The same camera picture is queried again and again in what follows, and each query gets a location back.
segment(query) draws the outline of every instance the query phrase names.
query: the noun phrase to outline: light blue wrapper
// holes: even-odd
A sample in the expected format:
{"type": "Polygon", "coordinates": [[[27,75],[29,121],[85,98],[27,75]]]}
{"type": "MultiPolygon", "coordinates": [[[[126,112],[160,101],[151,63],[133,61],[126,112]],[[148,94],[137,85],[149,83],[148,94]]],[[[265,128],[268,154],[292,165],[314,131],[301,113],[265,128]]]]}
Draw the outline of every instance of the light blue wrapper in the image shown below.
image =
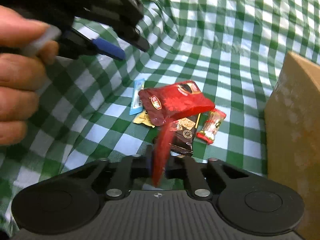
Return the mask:
{"type": "Polygon", "coordinates": [[[139,91],[141,89],[144,89],[144,79],[139,79],[134,81],[134,89],[133,89],[133,95],[132,95],[132,101],[131,101],[131,107],[129,114],[138,114],[142,112],[142,101],[140,100],[140,97],[138,95],[139,91]]]}

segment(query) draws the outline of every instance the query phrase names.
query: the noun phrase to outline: yellow wrapper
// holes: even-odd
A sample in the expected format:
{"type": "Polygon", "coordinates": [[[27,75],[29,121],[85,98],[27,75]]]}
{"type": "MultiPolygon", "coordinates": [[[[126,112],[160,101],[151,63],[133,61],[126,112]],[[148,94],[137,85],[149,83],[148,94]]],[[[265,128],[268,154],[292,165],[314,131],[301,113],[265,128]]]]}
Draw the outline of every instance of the yellow wrapper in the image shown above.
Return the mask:
{"type": "Polygon", "coordinates": [[[135,119],[133,119],[134,123],[144,123],[147,126],[151,126],[154,128],[155,126],[151,123],[149,115],[147,114],[147,111],[143,110],[141,114],[137,115],[135,119]]]}

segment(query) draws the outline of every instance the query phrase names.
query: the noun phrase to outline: black snack package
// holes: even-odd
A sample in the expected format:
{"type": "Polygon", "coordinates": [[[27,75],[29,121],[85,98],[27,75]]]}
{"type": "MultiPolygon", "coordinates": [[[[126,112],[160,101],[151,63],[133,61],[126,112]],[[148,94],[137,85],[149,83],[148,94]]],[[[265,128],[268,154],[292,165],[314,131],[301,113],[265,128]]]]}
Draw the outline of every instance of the black snack package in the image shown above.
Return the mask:
{"type": "Polygon", "coordinates": [[[200,114],[179,119],[171,123],[170,130],[175,131],[170,149],[181,155],[192,156],[192,143],[196,136],[200,114]]]}

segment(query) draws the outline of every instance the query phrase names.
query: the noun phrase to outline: checkered tablecloth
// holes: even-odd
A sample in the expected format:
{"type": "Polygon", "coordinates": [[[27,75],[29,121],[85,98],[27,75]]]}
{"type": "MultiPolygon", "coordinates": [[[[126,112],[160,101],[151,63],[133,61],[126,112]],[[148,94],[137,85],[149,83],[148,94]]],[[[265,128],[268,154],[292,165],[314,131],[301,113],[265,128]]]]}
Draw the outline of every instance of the checkered tablecloth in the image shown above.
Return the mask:
{"type": "MultiPolygon", "coordinates": [[[[213,145],[195,139],[196,161],[216,157],[267,173],[263,109],[286,51],[320,63],[319,0],[142,2],[139,28],[151,44],[148,53],[119,40],[107,26],[76,19],[74,28],[119,44],[127,60],[84,56],[49,66],[50,81],[39,91],[27,138],[1,148],[0,225],[9,234],[17,230],[11,201],[22,188],[97,158],[119,161],[144,153],[157,130],[132,123],[135,79],[145,78],[145,87],[194,80],[227,114],[213,145]]],[[[162,187],[179,185],[172,180],[162,187]]]]}

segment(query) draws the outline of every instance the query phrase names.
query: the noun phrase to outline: finger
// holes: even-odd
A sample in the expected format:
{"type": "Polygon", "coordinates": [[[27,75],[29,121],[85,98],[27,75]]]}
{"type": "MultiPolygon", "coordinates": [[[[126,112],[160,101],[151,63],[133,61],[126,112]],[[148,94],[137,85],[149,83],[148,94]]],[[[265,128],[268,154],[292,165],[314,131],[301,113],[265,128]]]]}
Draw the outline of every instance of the finger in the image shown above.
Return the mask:
{"type": "Polygon", "coordinates": [[[0,54],[0,86],[35,91],[46,81],[44,65],[38,58],[0,54]]]}
{"type": "Polygon", "coordinates": [[[0,122],[0,145],[19,143],[27,133],[24,121],[0,122]]]}
{"type": "Polygon", "coordinates": [[[23,18],[15,11],[0,6],[0,46],[21,48],[38,39],[48,24],[23,18]]]}
{"type": "Polygon", "coordinates": [[[35,92],[0,87],[0,121],[26,120],[38,110],[35,92]]]}
{"type": "Polygon", "coordinates": [[[56,41],[48,41],[39,51],[39,58],[47,65],[54,63],[59,52],[59,45],[56,41]]]}

